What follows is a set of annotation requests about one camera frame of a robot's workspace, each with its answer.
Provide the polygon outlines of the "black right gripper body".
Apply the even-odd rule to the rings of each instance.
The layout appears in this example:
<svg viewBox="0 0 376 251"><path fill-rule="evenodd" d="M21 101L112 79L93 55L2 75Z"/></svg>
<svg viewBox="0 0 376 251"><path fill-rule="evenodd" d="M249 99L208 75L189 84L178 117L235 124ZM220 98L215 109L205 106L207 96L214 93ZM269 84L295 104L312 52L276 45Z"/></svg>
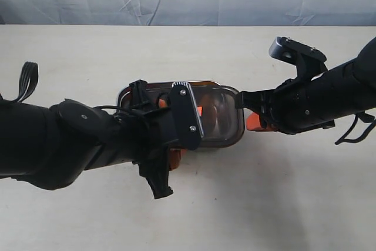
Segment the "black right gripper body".
<svg viewBox="0 0 376 251"><path fill-rule="evenodd" d="M237 109L249 109L288 135L335 127L334 119L318 117L308 105L306 90L291 79L275 89L241 91L236 95Z"/></svg>

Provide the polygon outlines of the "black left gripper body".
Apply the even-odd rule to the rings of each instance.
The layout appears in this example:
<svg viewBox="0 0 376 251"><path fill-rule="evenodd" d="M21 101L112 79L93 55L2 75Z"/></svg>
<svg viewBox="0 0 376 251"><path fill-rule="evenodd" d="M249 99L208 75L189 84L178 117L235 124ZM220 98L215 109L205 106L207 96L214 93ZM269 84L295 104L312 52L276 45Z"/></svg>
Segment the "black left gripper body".
<svg viewBox="0 0 376 251"><path fill-rule="evenodd" d="M153 197L161 199L173 194L169 186L169 154L162 144L159 118L162 112L148 94L147 82L129 84L130 101L127 106L116 105L113 118L119 125L113 142L111 164L132 162L138 165L139 175L146 179Z"/></svg>

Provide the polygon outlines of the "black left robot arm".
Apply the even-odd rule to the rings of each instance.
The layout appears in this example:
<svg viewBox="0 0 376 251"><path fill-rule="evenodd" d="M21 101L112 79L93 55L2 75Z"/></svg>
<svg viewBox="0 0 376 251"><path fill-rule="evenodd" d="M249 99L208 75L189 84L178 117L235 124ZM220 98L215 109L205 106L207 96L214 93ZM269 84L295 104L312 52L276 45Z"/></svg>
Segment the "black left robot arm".
<svg viewBox="0 0 376 251"><path fill-rule="evenodd" d="M152 99L147 82L129 87L128 106L90 107L66 99L50 108L1 100L1 177L56 190L86 171L134 163L155 199L169 186L173 149L197 149L203 125L188 82Z"/></svg>

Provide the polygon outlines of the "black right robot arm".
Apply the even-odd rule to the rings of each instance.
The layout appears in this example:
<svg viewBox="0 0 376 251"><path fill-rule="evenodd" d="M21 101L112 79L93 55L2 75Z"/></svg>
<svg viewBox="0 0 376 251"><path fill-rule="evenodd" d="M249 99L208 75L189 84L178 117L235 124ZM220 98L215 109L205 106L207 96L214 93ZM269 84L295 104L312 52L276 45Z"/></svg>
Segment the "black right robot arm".
<svg viewBox="0 0 376 251"><path fill-rule="evenodd" d="M293 135L331 128L335 119L375 107L374 39L358 56L332 69L321 51L285 36L276 37L269 54L294 65L297 76L275 89L236 96L236 108L258 114L262 129Z"/></svg>

